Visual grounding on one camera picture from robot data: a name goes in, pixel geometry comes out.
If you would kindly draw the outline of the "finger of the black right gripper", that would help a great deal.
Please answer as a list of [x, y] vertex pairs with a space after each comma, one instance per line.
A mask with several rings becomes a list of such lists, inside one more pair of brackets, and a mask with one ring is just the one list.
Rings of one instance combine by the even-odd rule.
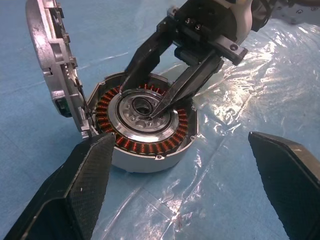
[[221, 57], [213, 50], [201, 63], [188, 67], [163, 95], [150, 117], [162, 114], [180, 100], [193, 97], [209, 78], [220, 70], [223, 63]]
[[121, 85], [121, 92], [140, 86], [154, 68], [160, 63], [161, 55], [173, 43], [176, 26], [161, 23], [135, 52], [126, 68], [126, 78]]

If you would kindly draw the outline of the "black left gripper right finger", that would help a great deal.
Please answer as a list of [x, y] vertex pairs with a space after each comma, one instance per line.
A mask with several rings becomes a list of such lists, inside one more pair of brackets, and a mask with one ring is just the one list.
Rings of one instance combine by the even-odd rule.
[[302, 144], [251, 131], [265, 193], [291, 240], [320, 238], [320, 162]]

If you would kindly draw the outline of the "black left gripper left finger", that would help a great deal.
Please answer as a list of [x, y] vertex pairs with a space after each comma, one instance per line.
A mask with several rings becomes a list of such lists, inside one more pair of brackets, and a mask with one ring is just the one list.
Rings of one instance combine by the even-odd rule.
[[77, 144], [40, 186], [6, 240], [89, 240], [105, 199], [116, 135]]

